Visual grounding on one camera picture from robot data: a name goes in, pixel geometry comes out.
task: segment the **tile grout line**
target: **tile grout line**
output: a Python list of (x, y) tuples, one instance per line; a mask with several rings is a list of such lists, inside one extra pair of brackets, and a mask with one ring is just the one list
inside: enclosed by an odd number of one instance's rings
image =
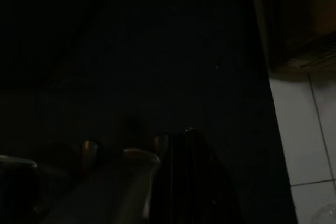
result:
[(319, 120), (319, 126), (320, 126), (320, 131), (321, 131), (321, 135), (322, 135), (323, 144), (324, 144), (324, 150), (325, 150), (326, 155), (327, 155), (327, 161), (328, 161), (329, 170), (330, 170), (330, 173), (331, 173), (331, 181), (333, 181), (334, 191), (335, 191), (335, 194), (336, 194), (336, 182), (335, 182), (334, 173), (332, 171), (332, 166), (331, 166), (331, 161), (330, 161), (330, 157), (329, 157), (327, 143), (325, 142), (326, 138), (325, 138), (324, 132), (323, 132), (323, 127), (322, 127), (321, 118), (320, 118), (320, 112), (319, 112), (319, 108), (317, 106), (315, 92), (314, 92), (314, 88), (313, 88), (313, 84), (312, 84), (312, 81), (311, 81), (310, 74), (308, 73), (307, 75), (308, 75), (308, 80), (309, 80), (309, 84), (310, 84), (311, 93), (313, 95), (316, 114), (317, 114), (317, 117), (318, 117), (318, 120)]
[(319, 184), (319, 183), (325, 183), (325, 182), (335, 182), (335, 179), (327, 179), (327, 180), (321, 180), (321, 181), (315, 181), (315, 182), (306, 182), (306, 183), (300, 183), (300, 184), (294, 184), (290, 185), (291, 187), (293, 186), (305, 186), (305, 185), (312, 185), (312, 184)]

